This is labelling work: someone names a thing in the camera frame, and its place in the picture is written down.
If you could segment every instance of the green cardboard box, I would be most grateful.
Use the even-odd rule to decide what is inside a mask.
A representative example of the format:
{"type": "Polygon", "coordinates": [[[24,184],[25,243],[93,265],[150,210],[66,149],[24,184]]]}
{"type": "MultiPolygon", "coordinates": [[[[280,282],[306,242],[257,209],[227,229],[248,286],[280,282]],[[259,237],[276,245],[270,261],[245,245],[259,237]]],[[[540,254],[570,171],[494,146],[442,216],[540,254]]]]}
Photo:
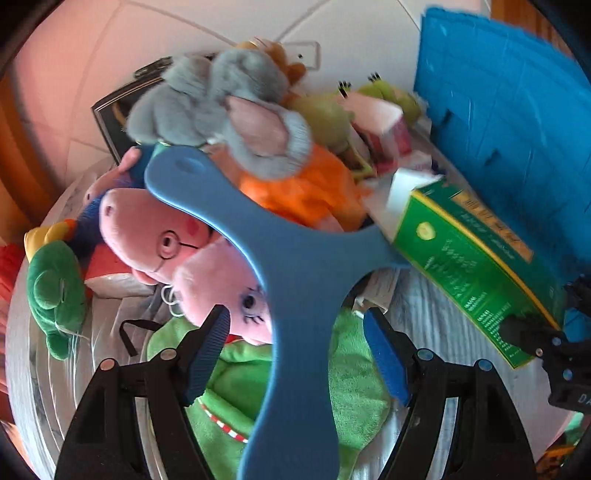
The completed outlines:
{"type": "Polygon", "coordinates": [[[539,312],[555,328],[562,326],[561,284],[490,210],[445,179],[411,192],[394,245],[454,300],[513,368],[531,357],[499,337],[507,315],[539,312]]]}

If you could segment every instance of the peppa pig plush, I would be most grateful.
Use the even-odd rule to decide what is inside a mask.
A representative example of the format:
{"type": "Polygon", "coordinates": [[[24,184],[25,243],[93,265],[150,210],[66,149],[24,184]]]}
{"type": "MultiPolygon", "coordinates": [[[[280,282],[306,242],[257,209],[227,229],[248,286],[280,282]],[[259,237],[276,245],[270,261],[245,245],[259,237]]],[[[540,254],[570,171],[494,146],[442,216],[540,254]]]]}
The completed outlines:
{"type": "Polygon", "coordinates": [[[261,286],[242,254],[224,237],[179,266],[173,291],[187,320],[197,326],[216,304],[230,310],[230,334],[253,345],[271,343],[271,319],[261,286]]]}
{"type": "Polygon", "coordinates": [[[105,243],[146,285],[171,284],[175,269],[219,236],[144,189],[109,190],[99,223],[105,243]]]}

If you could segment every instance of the green plush toy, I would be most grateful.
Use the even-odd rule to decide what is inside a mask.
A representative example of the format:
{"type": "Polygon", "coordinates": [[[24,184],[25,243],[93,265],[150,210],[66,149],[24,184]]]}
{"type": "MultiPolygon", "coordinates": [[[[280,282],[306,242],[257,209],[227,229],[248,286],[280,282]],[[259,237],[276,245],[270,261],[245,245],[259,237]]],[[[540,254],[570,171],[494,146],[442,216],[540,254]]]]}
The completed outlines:
{"type": "Polygon", "coordinates": [[[331,93],[295,97],[287,108],[298,112],[310,127],[314,143],[331,151],[361,180],[375,176],[374,168],[349,142],[355,114],[338,104],[331,93]]]}
{"type": "MultiPolygon", "coordinates": [[[[148,359],[165,348],[176,348],[194,328],[185,318],[171,319],[152,335],[148,359]]],[[[305,356],[306,345],[297,354],[305,356]]],[[[271,345],[255,346],[243,340],[226,344],[203,396],[185,409],[216,480],[236,480],[245,441],[253,432],[267,390],[271,364],[271,345]]],[[[365,340],[363,321],[350,310],[341,310],[335,321],[328,374],[339,436],[337,480],[349,480],[359,453],[386,420],[391,401],[365,340]]]]}
{"type": "Polygon", "coordinates": [[[74,252],[63,241],[43,245],[33,255],[27,274],[31,313],[46,335],[53,358],[70,356],[70,339],[86,315],[86,287],[74,252]]]}
{"type": "MultiPolygon", "coordinates": [[[[379,98],[390,103],[395,103],[402,109],[404,121],[410,127],[417,123],[421,118],[423,110],[418,104],[415,97],[410,93],[400,90],[399,88],[390,85],[388,82],[382,80],[376,73],[372,73],[368,77],[369,83],[362,85],[357,91],[362,95],[368,97],[379,98]]],[[[350,90],[351,84],[346,82],[339,83],[339,91],[343,89],[345,92],[350,90]]]]}

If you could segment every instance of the yellow stripe on box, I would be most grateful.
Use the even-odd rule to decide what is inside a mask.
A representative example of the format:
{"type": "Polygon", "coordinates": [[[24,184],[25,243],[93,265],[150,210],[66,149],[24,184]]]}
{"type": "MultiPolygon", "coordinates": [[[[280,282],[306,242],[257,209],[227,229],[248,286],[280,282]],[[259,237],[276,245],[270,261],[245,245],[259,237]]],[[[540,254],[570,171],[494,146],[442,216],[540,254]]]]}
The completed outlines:
{"type": "Polygon", "coordinates": [[[488,228],[495,232],[507,245],[515,250],[523,260],[527,263],[531,263],[531,259],[534,258],[532,250],[527,248],[516,234],[511,231],[503,222],[501,222],[494,213],[488,208],[481,204],[478,200],[472,197],[469,193],[461,192],[456,193],[452,197],[452,201],[464,208],[467,212],[478,218],[488,228]]]}
{"type": "Polygon", "coordinates": [[[550,322],[550,325],[557,330],[560,330],[560,327],[554,317],[548,312],[548,310],[541,304],[538,298],[534,295],[534,293],[530,290],[530,288],[521,280],[515,272],[513,272],[509,266],[501,260],[501,258],[494,253],[487,245],[482,242],[476,235],[474,235],[468,228],[458,222],[452,215],[447,213],[444,209],[442,209],[437,203],[432,201],[429,197],[424,195],[422,192],[418,190],[413,190],[411,193],[411,197],[414,197],[423,205],[427,206],[433,212],[436,212],[441,218],[445,219],[450,225],[454,226],[458,231],[463,233],[466,237],[468,237],[472,242],[474,242],[484,253],[486,253],[489,257],[491,257],[497,265],[499,265],[505,273],[509,275],[509,277],[517,284],[518,287],[530,298],[530,300],[534,303],[537,309],[544,315],[544,317],[550,322]]]}

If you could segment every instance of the plush pig eye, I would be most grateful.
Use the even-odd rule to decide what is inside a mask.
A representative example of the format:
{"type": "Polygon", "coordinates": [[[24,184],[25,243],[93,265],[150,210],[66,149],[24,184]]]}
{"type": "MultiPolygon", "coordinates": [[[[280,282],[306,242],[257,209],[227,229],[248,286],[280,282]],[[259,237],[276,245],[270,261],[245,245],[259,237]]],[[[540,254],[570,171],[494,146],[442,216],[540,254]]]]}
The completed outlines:
{"type": "Polygon", "coordinates": [[[176,232],[168,230],[158,238],[156,252],[163,260],[170,260],[178,255],[181,241],[176,232]]]}
{"type": "Polygon", "coordinates": [[[259,289],[253,290],[247,288],[240,296],[240,308],[242,310],[242,320],[244,323],[248,322],[264,322],[261,316],[265,310],[267,302],[265,301],[259,289]]]}

